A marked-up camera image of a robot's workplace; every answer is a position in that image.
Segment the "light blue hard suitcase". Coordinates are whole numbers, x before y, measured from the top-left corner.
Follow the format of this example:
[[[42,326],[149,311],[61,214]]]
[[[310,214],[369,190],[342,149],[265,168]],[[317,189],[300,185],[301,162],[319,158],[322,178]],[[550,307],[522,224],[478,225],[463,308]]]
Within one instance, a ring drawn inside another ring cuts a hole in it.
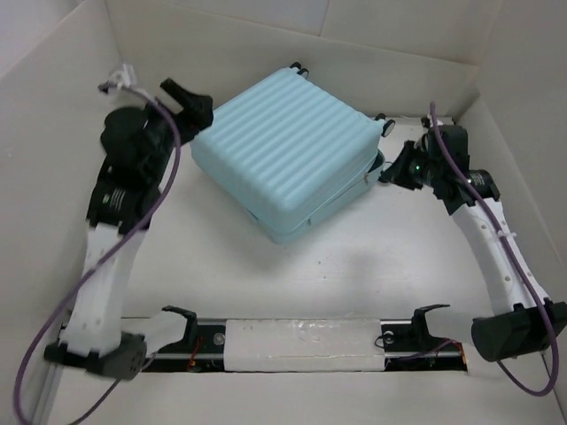
[[[282,68],[214,110],[191,144],[197,166],[278,244],[303,236],[371,189],[395,121],[369,117]]]

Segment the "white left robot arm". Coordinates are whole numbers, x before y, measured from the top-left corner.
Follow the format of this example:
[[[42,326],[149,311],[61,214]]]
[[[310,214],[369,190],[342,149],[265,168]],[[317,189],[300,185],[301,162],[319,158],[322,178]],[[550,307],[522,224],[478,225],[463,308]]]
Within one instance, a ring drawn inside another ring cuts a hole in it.
[[[142,90],[144,106],[122,106],[104,120],[100,142],[105,158],[91,192],[86,221],[83,276],[69,321],[43,357],[114,381],[130,381],[147,358],[173,345],[188,351],[197,342],[197,315],[165,306],[150,319],[121,326],[130,272],[151,218],[171,190],[181,148],[209,128],[213,99],[188,91],[172,79],[161,89],[181,107],[171,112]]]

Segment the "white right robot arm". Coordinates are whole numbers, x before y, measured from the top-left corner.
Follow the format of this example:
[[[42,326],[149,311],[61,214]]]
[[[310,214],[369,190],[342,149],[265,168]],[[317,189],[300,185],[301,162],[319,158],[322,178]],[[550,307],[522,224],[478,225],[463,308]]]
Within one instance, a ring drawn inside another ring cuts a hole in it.
[[[466,318],[464,333],[489,362],[541,352],[566,327],[565,302],[553,302],[528,274],[504,216],[493,177],[470,168],[468,133],[457,125],[429,128],[406,141],[380,176],[404,189],[431,188],[468,241],[487,287],[493,314]]]

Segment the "white foam block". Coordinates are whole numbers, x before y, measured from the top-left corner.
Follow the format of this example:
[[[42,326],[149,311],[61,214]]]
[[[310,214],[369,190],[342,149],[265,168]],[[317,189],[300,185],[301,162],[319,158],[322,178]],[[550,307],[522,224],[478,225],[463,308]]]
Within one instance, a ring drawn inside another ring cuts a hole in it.
[[[381,372],[378,319],[229,320],[224,369],[251,373]]]

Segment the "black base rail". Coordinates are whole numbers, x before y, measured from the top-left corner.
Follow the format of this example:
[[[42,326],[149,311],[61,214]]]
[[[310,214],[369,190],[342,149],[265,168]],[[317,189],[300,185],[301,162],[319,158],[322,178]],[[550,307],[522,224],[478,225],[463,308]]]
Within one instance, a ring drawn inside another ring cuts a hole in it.
[[[161,349],[149,373],[467,371],[459,343],[422,344],[411,321],[209,320],[192,343]]]

